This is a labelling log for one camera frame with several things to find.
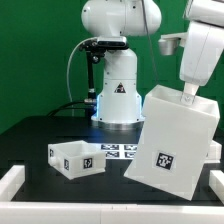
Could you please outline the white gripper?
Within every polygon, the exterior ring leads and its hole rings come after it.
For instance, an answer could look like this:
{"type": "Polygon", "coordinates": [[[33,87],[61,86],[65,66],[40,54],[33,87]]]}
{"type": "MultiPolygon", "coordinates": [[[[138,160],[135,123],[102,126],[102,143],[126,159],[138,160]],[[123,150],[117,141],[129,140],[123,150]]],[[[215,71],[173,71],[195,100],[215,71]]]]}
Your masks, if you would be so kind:
{"type": "Polygon", "coordinates": [[[207,84],[223,51],[223,28],[199,22],[189,24],[180,66],[180,79],[187,82],[181,97],[183,104],[193,103],[198,86],[207,84]]]}

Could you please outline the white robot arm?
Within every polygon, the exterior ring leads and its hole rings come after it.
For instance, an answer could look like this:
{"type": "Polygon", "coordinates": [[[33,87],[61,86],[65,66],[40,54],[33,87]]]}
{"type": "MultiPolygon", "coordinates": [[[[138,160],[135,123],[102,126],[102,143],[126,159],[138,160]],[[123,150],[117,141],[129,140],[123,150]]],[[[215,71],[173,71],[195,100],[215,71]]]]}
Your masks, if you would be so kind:
{"type": "MultiPolygon", "coordinates": [[[[184,48],[180,79],[185,82],[182,101],[193,102],[200,86],[207,84],[224,51],[224,0],[188,0],[185,33],[163,35],[161,53],[184,48]]],[[[132,129],[144,122],[142,98],[136,90],[137,56],[129,49],[129,36],[155,33],[162,21],[153,0],[88,0],[81,14],[89,40],[89,60],[105,59],[103,90],[97,97],[92,123],[109,129],[132,129]]]]}

